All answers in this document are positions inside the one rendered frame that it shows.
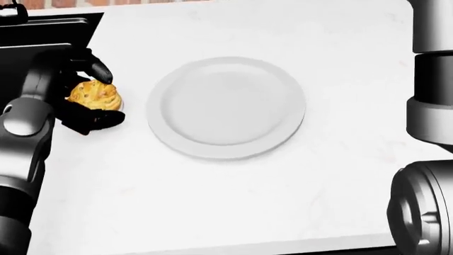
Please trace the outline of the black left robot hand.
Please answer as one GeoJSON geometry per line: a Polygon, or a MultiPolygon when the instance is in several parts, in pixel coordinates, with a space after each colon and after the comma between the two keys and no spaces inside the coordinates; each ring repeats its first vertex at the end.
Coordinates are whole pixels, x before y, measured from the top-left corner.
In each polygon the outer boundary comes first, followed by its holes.
{"type": "Polygon", "coordinates": [[[115,127],[125,120],[121,110],[90,110],[66,99],[77,84],[90,80],[113,84],[113,75],[91,49],[67,50],[63,55],[62,70],[52,89],[50,104],[63,126],[82,135],[115,127]]]}

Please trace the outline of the golden swirled pastry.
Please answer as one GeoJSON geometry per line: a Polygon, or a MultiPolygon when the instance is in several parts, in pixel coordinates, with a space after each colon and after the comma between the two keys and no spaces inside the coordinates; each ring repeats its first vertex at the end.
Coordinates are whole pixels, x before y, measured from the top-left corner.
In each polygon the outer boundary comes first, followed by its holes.
{"type": "Polygon", "coordinates": [[[90,110],[118,111],[122,106],[122,98],[116,86],[98,80],[77,84],[66,99],[90,110]]]}

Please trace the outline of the black stovetop appliance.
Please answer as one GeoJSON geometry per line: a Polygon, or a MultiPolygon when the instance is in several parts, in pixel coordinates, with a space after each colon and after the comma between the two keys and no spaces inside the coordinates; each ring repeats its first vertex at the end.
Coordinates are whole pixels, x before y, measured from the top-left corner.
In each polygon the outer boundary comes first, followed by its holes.
{"type": "Polygon", "coordinates": [[[102,12],[31,16],[23,25],[0,26],[0,110],[19,97],[36,54],[86,48],[102,17],[102,12]]]}

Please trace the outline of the white round plate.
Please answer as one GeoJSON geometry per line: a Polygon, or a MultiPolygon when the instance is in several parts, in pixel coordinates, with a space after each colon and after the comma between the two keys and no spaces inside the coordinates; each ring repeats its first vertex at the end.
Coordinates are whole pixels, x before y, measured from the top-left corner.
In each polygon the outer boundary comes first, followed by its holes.
{"type": "Polygon", "coordinates": [[[224,161],[278,148],[298,131],[305,113],[295,78],[245,57],[187,63],[157,82],[146,104],[160,142],[189,157],[224,161]]]}

